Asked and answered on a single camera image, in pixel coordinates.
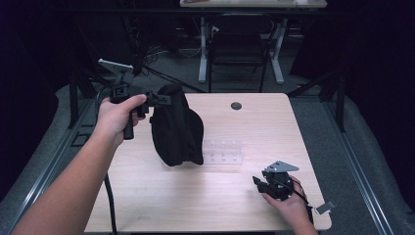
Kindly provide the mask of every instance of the table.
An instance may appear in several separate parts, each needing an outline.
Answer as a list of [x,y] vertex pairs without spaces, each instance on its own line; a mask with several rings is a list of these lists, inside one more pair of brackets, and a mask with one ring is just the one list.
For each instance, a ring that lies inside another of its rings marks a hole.
[[[325,0],[207,0],[201,2],[185,3],[180,0],[180,6],[186,8],[305,8],[317,9],[325,8]],[[278,56],[281,51],[281,45],[286,31],[287,20],[278,23],[275,37],[277,39],[275,49],[270,52],[271,64],[274,70],[275,79],[278,84],[284,84],[284,77],[281,72]],[[206,24],[205,19],[201,20],[201,65],[199,69],[199,82],[206,82],[206,73],[208,67],[208,57],[206,51]]]
[[[282,161],[300,168],[308,201],[324,203],[290,101],[285,94],[187,94],[204,121],[205,139],[241,141],[242,164],[166,166],[156,153],[148,120],[134,128],[109,170],[118,231],[217,232],[289,230],[281,215],[257,192],[253,176]],[[233,102],[241,110],[231,109]],[[330,228],[328,214],[314,214],[315,227]],[[103,186],[86,232],[110,232],[108,197]]]

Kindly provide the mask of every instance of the forearm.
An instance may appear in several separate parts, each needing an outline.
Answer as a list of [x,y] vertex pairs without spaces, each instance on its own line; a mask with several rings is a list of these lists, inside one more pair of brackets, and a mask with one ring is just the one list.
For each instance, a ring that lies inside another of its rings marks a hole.
[[115,150],[112,138],[94,133],[26,212],[14,234],[81,234]]

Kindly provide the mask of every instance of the clear plastic container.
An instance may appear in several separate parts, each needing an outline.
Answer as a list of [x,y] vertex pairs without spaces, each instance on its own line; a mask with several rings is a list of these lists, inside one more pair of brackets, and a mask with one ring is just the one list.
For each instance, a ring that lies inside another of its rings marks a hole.
[[241,140],[204,139],[204,165],[241,165],[241,148]]

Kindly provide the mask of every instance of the cable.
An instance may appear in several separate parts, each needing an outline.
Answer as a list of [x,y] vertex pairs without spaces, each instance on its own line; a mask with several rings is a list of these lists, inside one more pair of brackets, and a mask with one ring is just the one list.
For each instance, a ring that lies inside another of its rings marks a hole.
[[292,180],[293,180],[293,182],[298,184],[298,186],[301,188],[302,193],[304,194],[304,197],[307,199],[307,195],[305,195],[305,192],[304,192],[304,189],[302,188],[302,185],[298,181],[296,181],[294,179],[292,179]]
[[299,192],[297,192],[294,188],[291,188],[290,186],[288,186],[287,184],[284,184],[284,183],[282,183],[282,182],[280,182],[280,181],[278,181],[278,180],[276,180],[276,179],[272,179],[275,183],[278,183],[278,184],[281,184],[282,186],[284,186],[284,187],[286,187],[286,188],[288,188],[288,189],[290,189],[293,193],[295,193],[295,194],[297,194],[304,202],[305,202],[305,204],[306,205],[309,205],[309,202],[308,202],[308,200],[307,200],[307,198],[305,197],[305,196],[303,196],[301,193],[299,193]]
[[95,122],[98,120],[98,112],[100,110],[100,105],[102,102],[101,94],[104,92],[104,90],[109,89],[109,88],[111,88],[110,85],[103,86],[95,97]]
[[[194,18],[192,18],[192,21],[193,21],[193,23],[195,24],[195,27],[198,29],[198,33],[199,33],[199,35],[201,35],[201,30],[199,29],[198,24],[196,23],[195,19],[194,19]],[[179,51],[179,52],[180,52],[180,54],[182,54],[184,57],[191,58],[191,57],[194,57],[194,56],[198,55],[198,54],[199,54],[199,52],[201,52],[201,50],[202,50],[202,46],[200,46],[200,47],[199,47],[199,49],[198,49],[198,51],[197,51],[196,53],[192,54],[192,55],[186,55],[186,54],[184,54],[184,53],[183,53],[183,50],[185,50],[185,49],[179,48],[179,50],[178,50],[178,51]]]
[[113,196],[113,190],[111,189],[110,178],[108,177],[108,174],[105,176],[104,183],[107,189],[108,200],[110,201],[111,226],[113,228],[113,235],[116,235],[117,232],[116,232],[116,222],[115,222],[114,196]]
[[167,52],[165,50],[162,49],[161,46],[153,46],[152,48],[149,48],[149,50],[147,51],[147,56],[152,56],[154,54],[158,54],[160,52]]

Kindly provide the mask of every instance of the black cable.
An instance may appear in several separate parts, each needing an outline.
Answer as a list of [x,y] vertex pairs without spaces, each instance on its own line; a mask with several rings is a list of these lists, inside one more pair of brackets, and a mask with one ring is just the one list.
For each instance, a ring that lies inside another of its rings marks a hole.
[[101,95],[104,92],[104,90],[111,88],[110,85],[105,85],[103,86],[100,91],[97,93],[97,96],[95,97],[95,122],[98,119],[98,112],[100,110],[100,105],[101,105]]
[[111,226],[113,228],[113,235],[116,235],[116,222],[115,222],[115,207],[114,207],[114,197],[113,197],[113,190],[111,189],[110,178],[108,174],[105,176],[104,179],[105,187],[107,189],[108,200],[110,201],[110,214],[111,214]]
[[298,184],[298,186],[301,188],[302,193],[304,194],[304,197],[307,199],[307,195],[305,194],[304,189],[302,188],[302,185],[298,181],[296,181],[294,179],[291,179],[291,180],[293,180],[293,182],[295,182],[295,183]]
[[275,179],[272,179],[275,183],[278,183],[278,184],[281,184],[282,186],[284,186],[284,187],[286,187],[286,188],[288,188],[288,189],[290,189],[290,191],[292,191],[293,193],[295,193],[295,194],[297,194],[304,202],[305,202],[305,204],[306,205],[309,205],[309,202],[308,202],[308,200],[307,200],[307,198],[305,197],[305,196],[303,196],[301,193],[299,193],[299,192],[297,192],[294,188],[292,188],[292,187],[290,187],[290,186],[288,186],[287,184],[284,184],[284,183],[282,183],[282,182],[280,182],[280,181],[278,181],[278,180],[275,180]]
[[152,48],[149,48],[147,51],[147,56],[157,55],[157,53],[162,52],[163,49],[161,46],[153,46]]

